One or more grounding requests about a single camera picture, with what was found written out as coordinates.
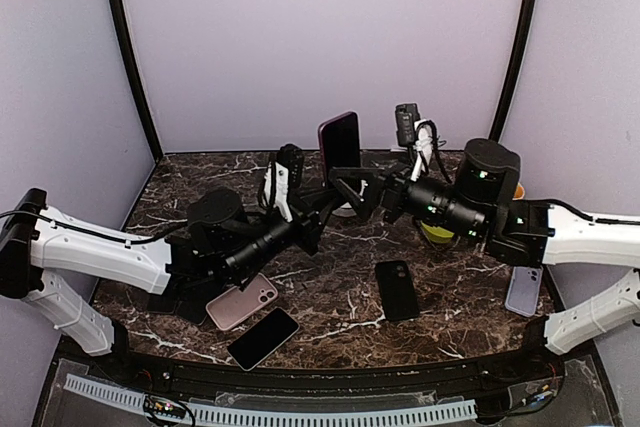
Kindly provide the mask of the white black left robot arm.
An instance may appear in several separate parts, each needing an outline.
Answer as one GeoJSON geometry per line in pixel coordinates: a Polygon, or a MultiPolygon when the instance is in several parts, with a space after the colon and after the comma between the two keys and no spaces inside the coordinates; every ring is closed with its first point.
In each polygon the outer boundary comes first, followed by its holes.
{"type": "Polygon", "coordinates": [[[209,300],[230,285],[245,290],[292,245],[310,255],[331,213],[335,190],[290,193],[252,221],[242,201],[220,188],[190,205],[185,220],[150,237],[72,219],[32,188],[1,220],[1,294],[48,319],[120,383],[141,374],[127,329],[99,314],[60,275],[88,274],[128,284],[173,302],[209,300]]]}

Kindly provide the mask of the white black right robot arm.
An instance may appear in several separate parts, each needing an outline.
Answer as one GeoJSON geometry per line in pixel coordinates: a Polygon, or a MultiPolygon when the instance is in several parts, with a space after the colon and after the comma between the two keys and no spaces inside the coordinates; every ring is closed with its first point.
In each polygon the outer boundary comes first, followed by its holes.
{"type": "Polygon", "coordinates": [[[559,200],[517,200],[520,157],[488,139],[467,142],[454,182],[399,164],[386,170],[334,167],[330,183],[367,219],[381,207],[393,223],[409,215],[480,244],[513,267],[597,264],[627,268],[611,287],[567,310],[530,321],[510,360],[521,381],[534,379],[549,352],[574,347],[639,318],[639,219],[589,214],[559,200]]]}

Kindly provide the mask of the purple smartphone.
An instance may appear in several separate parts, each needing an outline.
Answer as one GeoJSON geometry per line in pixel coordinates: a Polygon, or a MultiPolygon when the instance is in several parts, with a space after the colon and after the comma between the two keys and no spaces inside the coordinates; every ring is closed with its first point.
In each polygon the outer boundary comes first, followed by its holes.
{"type": "Polygon", "coordinates": [[[332,168],[361,166],[357,113],[348,111],[323,122],[318,127],[318,143],[324,184],[331,187],[329,172],[332,168]]]}

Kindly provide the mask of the black phone case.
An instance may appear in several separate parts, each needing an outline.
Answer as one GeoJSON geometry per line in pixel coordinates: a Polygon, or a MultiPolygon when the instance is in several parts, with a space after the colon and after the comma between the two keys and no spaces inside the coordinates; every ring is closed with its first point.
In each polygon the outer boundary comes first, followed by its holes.
{"type": "Polygon", "coordinates": [[[386,261],[375,265],[385,318],[399,322],[418,318],[420,309],[410,269],[404,261],[386,261]]]}

